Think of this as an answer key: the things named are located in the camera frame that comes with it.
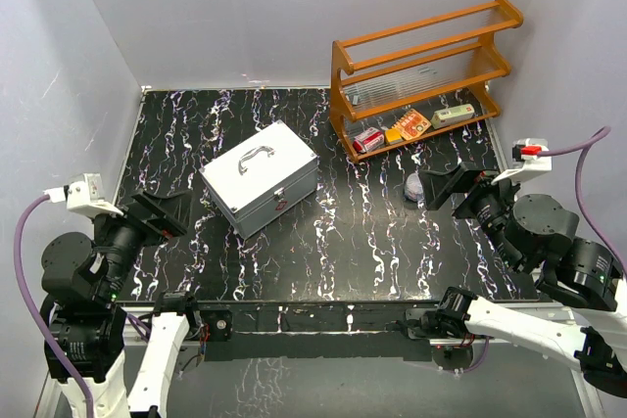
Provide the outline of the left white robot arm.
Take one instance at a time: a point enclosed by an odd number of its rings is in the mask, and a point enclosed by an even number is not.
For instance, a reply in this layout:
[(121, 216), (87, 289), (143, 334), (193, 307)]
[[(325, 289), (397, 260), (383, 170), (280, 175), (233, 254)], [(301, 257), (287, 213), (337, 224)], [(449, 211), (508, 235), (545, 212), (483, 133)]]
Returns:
[(117, 303), (131, 268), (147, 247), (187, 234), (192, 195), (159, 197), (147, 191), (117, 208), (74, 182), (49, 192), (84, 215), (94, 234), (65, 233), (44, 250), (42, 288), (57, 312), (45, 319), (49, 372), (75, 417), (164, 417), (175, 363), (203, 316), (194, 296), (163, 292), (155, 301), (148, 344), (131, 388), (125, 385), (123, 331), (130, 315)]

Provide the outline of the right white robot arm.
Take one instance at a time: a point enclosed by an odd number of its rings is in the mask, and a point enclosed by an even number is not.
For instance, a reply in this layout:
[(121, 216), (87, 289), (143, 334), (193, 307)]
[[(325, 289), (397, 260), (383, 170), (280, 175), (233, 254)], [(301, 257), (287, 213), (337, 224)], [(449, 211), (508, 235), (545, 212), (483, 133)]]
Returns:
[(625, 397), (624, 270), (608, 248), (577, 236), (578, 215), (549, 195), (519, 196), (519, 183), (472, 163), (448, 172), (421, 170), (417, 176), (427, 209), (463, 194), (454, 218), (477, 221), (509, 270), (538, 270), (536, 290), (587, 322), (558, 325), (450, 287), (437, 308), (420, 317), (418, 329), (506, 340), (562, 361), (598, 390)]

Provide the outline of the grey metal case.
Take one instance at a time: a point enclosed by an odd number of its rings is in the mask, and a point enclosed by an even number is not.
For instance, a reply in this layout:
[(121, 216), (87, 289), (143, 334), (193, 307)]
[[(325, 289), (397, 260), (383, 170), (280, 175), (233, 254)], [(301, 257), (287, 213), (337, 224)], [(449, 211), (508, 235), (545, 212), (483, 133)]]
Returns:
[(212, 201), (249, 239), (317, 188), (318, 155), (279, 120), (200, 170)]

